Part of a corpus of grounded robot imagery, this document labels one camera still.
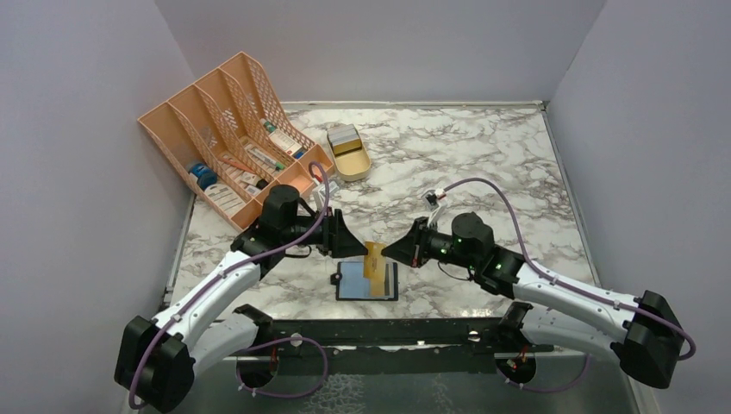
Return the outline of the yellow credit card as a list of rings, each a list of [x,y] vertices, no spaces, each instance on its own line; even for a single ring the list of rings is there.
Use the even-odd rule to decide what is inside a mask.
[[[370,298],[374,300],[397,300],[397,276],[370,280]]]
[[[380,242],[366,241],[367,255],[363,259],[363,275],[372,283],[384,282],[386,275],[386,262],[383,250],[386,245]]]

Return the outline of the black leather card holder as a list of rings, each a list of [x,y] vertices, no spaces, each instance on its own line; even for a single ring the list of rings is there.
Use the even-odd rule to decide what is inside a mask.
[[[330,275],[337,301],[397,301],[397,263],[384,265],[384,293],[371,293],[371,282],[363,274],[363,261],[344,260],[337,263],[337,270]]]

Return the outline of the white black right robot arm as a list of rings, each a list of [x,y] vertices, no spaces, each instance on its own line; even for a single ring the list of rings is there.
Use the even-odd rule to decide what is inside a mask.
[[[681,360],[685,339],[665,297],[610,292],[566,278],[496,244],[492,228],[475,213],[462,213],[448,234],[417,218],[383,255],[410,267],[437,260],[463,267],[484,291],[529,302],[530,309],[497,328],[499,343],[517,351],[529,342],[557,345],[619,364],[634,380],[666,389]]]

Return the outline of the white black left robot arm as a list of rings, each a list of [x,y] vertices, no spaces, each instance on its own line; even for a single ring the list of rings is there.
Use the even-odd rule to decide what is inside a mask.
[[[275,185],[259,217],[233,241],[229,252],[203,282],[154,317],[133,318],[122,334],[114,379],[128,390],[133,410],[148,405],[160,412],[175,409],[196,376],[227,354],[244,348],[267,350],[271,331],[248,317],[210,325],[245,290],[258,284],[289,248],[309,246],[332,258],[364,256],[365,245],[347,228],[341,210],[329,206],[328,180],[318,187],[320,204],[308,215],[292,185]]]

